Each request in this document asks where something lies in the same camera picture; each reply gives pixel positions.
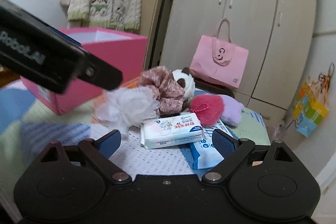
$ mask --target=pink box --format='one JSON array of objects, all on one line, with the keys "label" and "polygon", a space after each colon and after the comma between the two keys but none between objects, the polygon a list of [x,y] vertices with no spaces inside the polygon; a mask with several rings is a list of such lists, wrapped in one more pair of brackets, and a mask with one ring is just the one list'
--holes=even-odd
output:
[{"label": "pink box", "polygon": [[[103,28],[73,28],[60,31],[80,42],[83,49],[121,70],[123,82],[138,77],[142,72],[147,37]],[[21,77],[21,80],[31,93],[57,114],[66,113],[103,92],[103,89],[80,79],[72,81],[62,95],[26,78]]]}]

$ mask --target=purple plush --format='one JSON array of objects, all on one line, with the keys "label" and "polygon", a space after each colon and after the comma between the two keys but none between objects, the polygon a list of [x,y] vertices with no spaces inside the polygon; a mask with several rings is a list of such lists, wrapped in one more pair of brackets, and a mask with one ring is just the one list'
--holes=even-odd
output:
[{"label": "purple plush", "polygon": [[219,95],[224,103],[224,112],[220,119],[223,123],[237,127],[242,121],[243,104],[237,102],[234,98],[227,95]]}]

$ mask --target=wet wipes package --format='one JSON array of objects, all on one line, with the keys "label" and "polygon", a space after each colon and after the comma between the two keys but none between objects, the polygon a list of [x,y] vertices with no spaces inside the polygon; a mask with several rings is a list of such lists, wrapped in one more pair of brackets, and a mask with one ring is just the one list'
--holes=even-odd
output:
[{"label": "wet wipes package", "polygon": [[212,132],[215,129],[220,129],[233,137],[221,120],[218,120],[212,127],[204,127],[205,139],[190,144],[194,158],[193,169],[213,168],[224,159],[212,144]]},{"label": "wet wipes package", "polygon": [[195,113],[145,122],[140,130],[146,149],[201,141],[203,128]]}]

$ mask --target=wardrobe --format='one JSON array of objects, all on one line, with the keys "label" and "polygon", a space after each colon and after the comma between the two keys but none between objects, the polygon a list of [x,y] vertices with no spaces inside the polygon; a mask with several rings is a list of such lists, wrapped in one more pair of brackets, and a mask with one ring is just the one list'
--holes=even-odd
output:
[{"label": "wardrobe", "polygon": [[[202,35],[221,18],[234,44],[249,50],[235,97],[261,113],[268,128],[289,108],[308,57],[316,0],[174,0],[160,65],[189,66]],[[220,39],[227,40],[227,28]]]}]

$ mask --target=pink fabric bag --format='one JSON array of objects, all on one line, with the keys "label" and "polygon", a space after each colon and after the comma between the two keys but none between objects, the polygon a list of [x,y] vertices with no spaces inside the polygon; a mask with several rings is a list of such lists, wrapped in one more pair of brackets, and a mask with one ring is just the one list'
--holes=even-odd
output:
[{"label": "pink fabric bag", "polygon": [[[229,25],[228,42],[219,40],[219,32],[224,22]],[[198,43],[190,65],[194,77],[229,88],[238,88],[243,77],[249,51],[231,42],[230,22],[221,20],[217,33],[212,37],[203,35]]]}]

